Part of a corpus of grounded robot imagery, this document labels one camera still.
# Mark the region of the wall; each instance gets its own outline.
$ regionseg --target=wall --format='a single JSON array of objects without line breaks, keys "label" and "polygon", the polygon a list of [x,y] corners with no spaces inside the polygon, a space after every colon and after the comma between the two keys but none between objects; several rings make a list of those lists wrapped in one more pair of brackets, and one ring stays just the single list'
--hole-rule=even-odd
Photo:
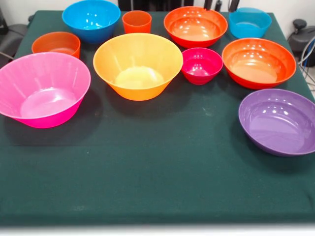
[{"label": "wall", "polygon": [[[0,0],[0,7],[8,25],[27,24],[37,10],[64,10],[78,0]],[[118,0],[109,0],[118,4]]]},{"label": "wall", "polygon": [[[77,0],[0,0],[0,7],[7,23],[27,24],[28,17],[37,10],[63,10]],[[228,0],[222,0],[222,11],[227,11]],[[203,6],[204,0],[194,0],[195,5]],[[305,19],[309,25],[315,25],[315,0],[240,0],[241,6],[260,8],[274,12],[286,36],[293,31],[292,21]]]},{"label": "wall", "polygon": [[[222,0],[221,11],[227,11],[228,0]],[[194,5],[203,6],[204,0],[194,0]],[[239,7],[255,7],[266,12],[273,12],[285,36],[294,30],[292,21],[302,18],[308,25],[315,25],[315,0],[240,0]]]}]

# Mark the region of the large orange bowl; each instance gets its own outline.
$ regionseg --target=large orange bowl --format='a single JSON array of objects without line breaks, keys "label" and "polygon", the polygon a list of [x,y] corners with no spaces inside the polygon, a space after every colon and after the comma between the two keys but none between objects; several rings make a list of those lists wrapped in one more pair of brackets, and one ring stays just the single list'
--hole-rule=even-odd
[{"label": "large orange bowl", "polygon": [[217,42],[227,30],[226,19],[214,10],[184,6],[164,18],[171,38],[184,48],[206,48]]},{"label": "large orange bowl", "polygon": [[183,66],[181,50],[149,33],[129,33],[102,44],[93,59],[97,74],[120,96],[144,101],[158,96]]},{"label": "large orange bowl", "polygon": [[292,77],[293,55],[283,46],[261,38],[243,38],[229,43],[222,52],[232,79],[249,89],[268,89]]}]

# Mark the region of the plastic bowl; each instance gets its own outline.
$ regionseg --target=plastic bowl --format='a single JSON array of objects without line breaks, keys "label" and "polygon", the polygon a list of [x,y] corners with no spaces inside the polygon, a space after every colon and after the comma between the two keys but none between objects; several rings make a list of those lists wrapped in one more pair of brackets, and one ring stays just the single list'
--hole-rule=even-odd
[{"label": "plastic bowl", "polygon": [[237,38],[261,38],[271,25],[271,17],[264,11],[242,7],[229,13],[229,26]]},{"label": "plastic bowl", "polygon": [[222,69],[221,56],[207,48],[191,48],[183,51],[182,72],[192,84],[204,85]]},{"label": "plastic bowl", "polygon": [[143,101],[162,93],[181,70],[183,56],[164,37],[129,33],[101,45],[93,65],[97,74],[120,96]]},{"label": "plastic bowl", "polygon": [[152,16],[146,11],[129,11],[122,17],[125,33],[150,33]]},{"label": "plastic bowl", "polygon": [[185,6],[169,12],[164,18],[164,27],[180,46],[206,48],[224,35],[227,21],[214,10]]},{"label": "plastic bowl", "polygon": [[35,128],[69,120],[89,89],[89,69],[63,53],[36,53],[0,69],[0,113]]},{"label": "plastic bowl", "polygon": [[239,108],[241,125],[251,140],[277,156],[315,151],[315,104],[282,89],[264,89],[248,95]]},{"label": "plastic bowl", "polygon": [[232,79],[249,89],[268,89],[287,81],[296,70],[293,55],[283,46],[260,38],[229,43],[222,59]]},{"label": "plastic bowl", "polygon": [[105,0],[83,0],[63,11],[63,22],[87,43],[102,43],[114,33],[120,9]]},{"label": "plastic bowl", "polygon": [[79,38],[72,33],[52,32],[44,34],[35,40],[31,50],[33,53],[66,53],[80,58],[80,45]]}]

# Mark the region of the light blue bowl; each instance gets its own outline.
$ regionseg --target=light blue bowl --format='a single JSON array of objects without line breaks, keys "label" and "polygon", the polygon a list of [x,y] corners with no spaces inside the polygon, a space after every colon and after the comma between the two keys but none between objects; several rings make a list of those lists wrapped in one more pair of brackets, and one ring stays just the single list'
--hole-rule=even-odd
[{"label": "light blue bowl", "polygon": [[229,13],[229,27],[236,38],[261,38],[269,26],[271,17],[264,11],[242,7]]},{"label": "light blue bowl", "polygon": [[83,0],[63,11],[63,22],[82,41],[103,43],[114,33],[119,7],[105,0]]}]

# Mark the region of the magenta bowl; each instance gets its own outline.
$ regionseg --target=magenta bowl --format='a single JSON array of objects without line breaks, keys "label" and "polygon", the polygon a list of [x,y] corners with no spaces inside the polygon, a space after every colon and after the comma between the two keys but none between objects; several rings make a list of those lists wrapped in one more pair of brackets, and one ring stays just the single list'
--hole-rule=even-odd
[{"label": "magenta bowl", "polygon": [[36,53],[0,69],[0,113],[34,128],[51,128],[77,111],[91,83],[87,66],[62,53]]},{"label": "magenta bowl", "polygon": [[222,69],[222,57],[207,48],[190,48],[183,51],[182,72],[194,85],[204,85],[212,80]]}]

